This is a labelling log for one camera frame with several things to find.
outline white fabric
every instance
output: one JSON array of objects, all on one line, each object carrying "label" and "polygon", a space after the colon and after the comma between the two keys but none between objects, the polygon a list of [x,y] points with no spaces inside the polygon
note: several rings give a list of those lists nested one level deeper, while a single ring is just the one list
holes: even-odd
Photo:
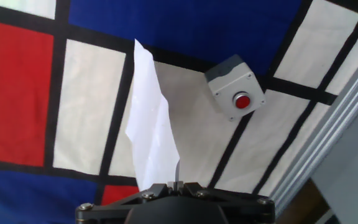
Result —
[{"label": "white fabric", "polygon": [[124,115],[122,116],[121,126],[118,132],[116,147],[114,148],[114,154],[112,155],[109,175],[136,177],[135,167],[132,159],[132,143],[125,133],[129,119],[129,112],[131,109],[133,85],[134,84],[132,80],[131,89],[129,90]]},{"label": "white fabric", "polygon": [[216,184],[217,189],[251,193],[287,139],[309,101],[267,90]]},{"label": "white fabric", "polygon": [[55,19],[56,0],[0,0],[0,6]]},{"label": "white fabric", "polygon": [[169,103],[173,137],[180,155],[180,180],[207,186],[238,121],[221,112],[204,74],[156,62],[158,80]]},{"label": "white fabric", "polygon": [[318,87],[357,21],[356,12],[314,0],[274,77]]},{"label": "white fabric", "polygon": [[125,54],[67,41],[53,166],[99,174]]},{"label": "white fabric", "polygon": [[352,50],[347,55],[345,61],[335,74],[333,80],[329,83],[326,91],[338,95],[345,87],[346,83],[353,76],[358,68],[358,40]]},{"label": "white fabric", "polygon": [[134,86],[125,133],[132,142],[136,181],[141,191],[152,184],[175,181],[179,154],[153,55],[137,40],[134,62]]},{"label": "white fabric", "polygon": [[296,136],[294,142],[284,153],[280,161],[278,162],[276,168],[273,170],[266,184],[262,187],[259,194],[269,196],[278,182],[283,177],[284,173],[287,171],[295,156],[298,154],[300,149],[303,147],[305,142],[310,137],[310,134],[314,131],[317,124],[320,122],[321,118],[327,113],[329,109],[328,105],[324,105],[318,103],[314,110],[309,115],[308,119],[306,119],[302,128],[300,129],[298,135]]}]

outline white rectangle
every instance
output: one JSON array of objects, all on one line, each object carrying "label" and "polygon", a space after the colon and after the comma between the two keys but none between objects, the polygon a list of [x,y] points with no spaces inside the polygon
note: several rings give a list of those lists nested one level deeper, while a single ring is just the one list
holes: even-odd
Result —
[{"label": "white rectangle", "polygon": [[251,193],[309,101],[267,90],[266,102],[248,122],[217,189]]},{"label": "white rectangle", "polygon": [[0,6],[55,19],[56,0],[0,0]]},{"label": "white rectangle", "polygon": [[121,126],[119,128],[114,154],[112,155],[109,175],[119,175],[124,177],[136,177],[135,167],[132,159],[132,143],[125,130],[127,129],[129,112],[131,110],[131,99],[133,92],[133,80],[129,90],[127,103],[125,105],[124,115],[122,116]]},{"label": "white rectangle", "polygon": [[302,128],[299,130],[298,135],[295,140],[292,142],[291,146],[284,153],[277,166],[274,168],[270,177],[266,181],[265,185],[260,190],[259,194],[269,196],[276,185],[279,183],[284,173],[287,171],[294,158],[303,147],[305,142],[310,137],[311,133],[316,128],[317,124],[320,122],[321,118],[327,113],[329,109],[328,105],[318,103],[309,117],[306,119]]},{"label": "white rectangle", "polygon": [[67,41],[53,166],[99,174],[125,54]]},{"label": "white rectangle", "polygon": [[357,21],[356,12],[314,0],[274,77],[318,87]]}]

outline red button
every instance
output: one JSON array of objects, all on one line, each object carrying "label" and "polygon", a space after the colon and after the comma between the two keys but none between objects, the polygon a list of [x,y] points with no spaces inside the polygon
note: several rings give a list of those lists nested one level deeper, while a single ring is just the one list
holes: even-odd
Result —
[{"label": "red button", "polygon": [[236,100],[236,107],[239,109],[244,109],[249,106],[250,102],[251,100],[248,96],[240,96]]}]

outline black mount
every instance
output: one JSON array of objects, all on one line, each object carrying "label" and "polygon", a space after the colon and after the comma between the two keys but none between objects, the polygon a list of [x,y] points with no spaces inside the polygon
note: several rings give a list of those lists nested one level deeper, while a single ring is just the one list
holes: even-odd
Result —
[{"label": "black mount", "polygon": [[79,206],[77,224],[274,223],[275,205],[259,195],[205,189],[198,183],[153,184],[105,206]]}]

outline screw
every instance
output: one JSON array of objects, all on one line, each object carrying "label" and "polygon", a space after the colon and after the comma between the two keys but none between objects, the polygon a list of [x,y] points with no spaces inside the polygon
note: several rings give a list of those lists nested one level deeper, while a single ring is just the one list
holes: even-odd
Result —
[{"label": "screw", "polygon": [[147,200],[151,200],[151,199],[155,199],[155,198],[156,198],[156,196],[155,196],[155,194],[154,194],[153,192],[144,192],[144,193],[142,194],[142,197],[143,197],[144,199],[147,199]]},{"label": "screw", "polygon": [[272,201],[269,199],[260,198],[258,199],[258,203],[262,205],[267,205],[268,203],[272,203]]},{"label": "screw", "polygon": [[209,192],[207,190],[199,190],[196,193],[196,196],[199,198],[205,198],[209,195]]},{"label": "screw", "polygon": [[84,203],[82,205],[80,205],[80,210],[88,210],[93,208],[93,204],[91,203]]}]

